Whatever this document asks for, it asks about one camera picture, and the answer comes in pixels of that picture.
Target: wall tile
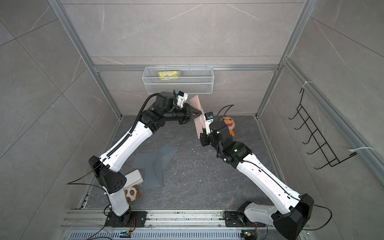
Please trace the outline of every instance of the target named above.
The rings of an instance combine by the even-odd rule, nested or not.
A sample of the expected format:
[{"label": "wall tile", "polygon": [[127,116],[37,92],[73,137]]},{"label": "wall tile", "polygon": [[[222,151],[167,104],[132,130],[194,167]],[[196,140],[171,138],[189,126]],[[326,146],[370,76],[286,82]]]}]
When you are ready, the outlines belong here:
[{"label": "wall tile", "polygon": [[383,11],[381,0],[319,0],[312,17],[384,55]]},{"label": "wall tile", "polygon": [[91,56],[279,56],[302,6],[175,4],[167,5],[170,14],[153,4],[65,9]]},{"label": "wall tile", "polygon": [[0,45],[15,39],[8,29],[0,22]]},{"label": "wall tile", "polygon": [[21,237],[87,129],[61,96],[1,158],[1,239]]},{"label": "wall tile", "polygon": [[118,120],[111,106],[107,101],[105,101],[99,113],[93,120],[91,128],[93,128],[101,140],[107,144],[117,121]]},{"label": "wall tile", "polygon": [[[145,99],[149,96],[147,91],[111,91],[121,114],[137,115]],[[153,97],[147,104],[149,107],[156,97]]]},{"label": "wall tile", "polygon": [[[205,111],[217,113],[222,107],[234,104],[228,115],[254,115],[265,91],[214,91],[212,94],[199,94],[201,105]],[[149,96],[147,91],[111,91],[122,114],[135,115]]]},{"label": "wall tile", "polygon": [[18,38],[61,92],[86,68],[59,20]]},{"label": "wall tile", "polygon": [[[68,209],[74,209],[78,206],[80,196],[86,188],[81,185],[66,185],[66,183],[89,172],[91,168],[88,159],[93,155],[101,155],[104,149],[105,144],[102,140],[92,128],[88,128],[33,216],[21,238],[22,240],[30,239],[31,236],[35,239],[53,239],[50,236],[53,236],[59,230],[60,223]],[[79,180],[78,183],[89,183],[92,177],[93,175],[88,175]]]},{"label": "wall tile", "polygon": [[146,91],[143,72],[100,72],[110,91]]},{"label": "wall tile", "polygon": [[205,111],[218,113],[222,107],[234,104],[227,115],[255,115],[264,93],[265,91],[214,91],[212,94],[200,94],[199,99]]},{"label": "wall tile", "polygon": [[60,91],[13,40],[0,46],[0,156],[48,109]]},{"label": "wall tile", "polygon": [[[302,143],[309,139],[310,132],[306,126],[300,130],[294,130],[294,127],[298,128],[303,123],[299,116],[293,120],[288,119],[292,118],[296,112],[295,109],[301,98],[300,89],[301,84],[289,72],[285,72],[273,91],[271,101],[295,141],[311,178],[316,183],[327,207],[332,210],[333,219],[344,239],[379,239],[382,225],[380,219],[383,214],[380,210],[382,207],[376,203],[384,197],[382,185],[358,156],[334,167],[326,166],[319,170],[314,169],[314,167],[321,167],[327,163],[325,157],[321,151],[312,155],[306,154],[306,152],[316,150],[317,144],[313,138],[307,145]],[[341,161],[347,158],[350,154],[348,151],[351,148],[350,145],[306,92],[301,103],[336,156]],[[323,141],[321,136],[317,136],[317,140]],[[323,147],[322,149],[328,156],[331,155],[329,148]],[[354,228],[350,222],[351,219],[361,219],[360,227]]]},{"label": "wall tile", "polygon": [[314,19],[308,21],[291,58],[384,156],[384,58]]},{"label": "wall tile", "polygon": [[[327,206],[308,171],[302,153],[298,150],[271,100],[268,102],[261,119],[288,186],[301,194],[308,193],[314,199],[315,204]],[[328,218],[329,212],[314,207],[308,224],[311,228],[316,228],[323,225]],[[313,234],[316,239],[343,239],[333,219],[324,228],[313,232]]]},{"label": "wall tile", "polygon": [[47,0],[2,1],[0,21],[17,38],[57,19]]},{"label": "wall tile", "polygon": [[[63,4],[196,4],[200,0],[61,0]],[[304,0],[208,0],[208,3],[304,3]]]},{"label": "wall tile", "polygon": [[103,93],[88,70],[84,71],[63,94],[89,125],[105,102]]},{"label": "wall tile", "polygon": [[273,71],[216,71],[214,91],[266,90]]},{"label": "wall tile", "polygon": [[232,57],[92,57],[96,65],[278,64],[280,56]]}]

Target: plush toy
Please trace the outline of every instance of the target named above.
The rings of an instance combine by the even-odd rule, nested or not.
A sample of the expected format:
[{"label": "plush toy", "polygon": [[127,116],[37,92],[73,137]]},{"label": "plush toy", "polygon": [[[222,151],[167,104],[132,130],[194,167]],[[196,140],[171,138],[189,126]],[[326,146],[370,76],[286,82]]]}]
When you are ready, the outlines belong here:
[{"label": "plush toy", "polygon": [[127,188],[124,190],[125,198],[127,199],[127,202],[134,201],[135,199],[139,199],[141,197],[141,194],[137,192],[138,186],[133,185],[132,187]]},{"label": "plush toy", "polygon": [[235,133],[232,131],[232,129],[235,127],[235,121],[228,116],[224,116],[223,118],[224,123],[228,126],[229,128],[229,133],[232,135],[232,137],[235,136]]}]

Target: orange plush toy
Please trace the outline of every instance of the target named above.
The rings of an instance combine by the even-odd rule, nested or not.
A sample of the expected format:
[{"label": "orange plush toy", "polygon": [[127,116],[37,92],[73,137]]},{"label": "orange plush toy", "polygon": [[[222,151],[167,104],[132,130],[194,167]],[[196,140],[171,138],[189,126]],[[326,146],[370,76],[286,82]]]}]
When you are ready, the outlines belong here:
[{"label": "orange plush toy", "polygon": [[228,116],[223,117],[222,120],[228,126],[229,133],[232,135],[232,137],[234,137],[235,133],[233,132],[232,129],[235,127],[235,121],[231,117],[228,117]]}]

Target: white wire basket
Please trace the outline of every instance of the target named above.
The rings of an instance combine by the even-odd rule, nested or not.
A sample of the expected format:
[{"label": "white wire basket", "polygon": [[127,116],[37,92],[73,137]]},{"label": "white wire basket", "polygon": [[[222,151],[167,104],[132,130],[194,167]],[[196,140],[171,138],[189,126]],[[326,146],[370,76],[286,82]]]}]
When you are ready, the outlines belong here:
[{"label": "white wire basket", "polygon": [[[180,76],[163,80],[160,71],[180,71]],[[149,67],[145,68],[143,81],[149,94],[159,92],[212,93],[214,88],[214,70],[212,67]]]}]

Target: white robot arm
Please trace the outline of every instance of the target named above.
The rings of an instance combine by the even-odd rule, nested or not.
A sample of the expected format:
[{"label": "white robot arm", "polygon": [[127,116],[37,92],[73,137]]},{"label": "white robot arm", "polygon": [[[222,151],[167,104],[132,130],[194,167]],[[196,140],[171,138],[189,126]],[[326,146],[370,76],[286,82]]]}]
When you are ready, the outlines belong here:
[{"label": "white robot arm", "polygon": [[[162,92],[153,96],[156,96],[153,109],[143,112],[150,96],[141,108],[133,129],[99,158],[93,156],[89,160],[99,183],[107,192],[112,212],[120,219],[122,226],[128,223],[131,213],[123,189],[126,178],[119,172],[124,162],[144,140],[164,126],[165,121],[184,124],[201,115],[199,110],[185,103],[188,97],[185,93]],[[245,202],[238,210],[240,221],[244,224],[261,222],[274,225],[287,239],[296,239],[311,216],[313,199],[308,194],[300,195],[289,188],[246,145],[233,141],[228,126],[214,119],[212,112],[204,114],[204,119],[201,144],[214,147],[217,157],[250,178],[274,203],[274,206],[264,206]]]}]

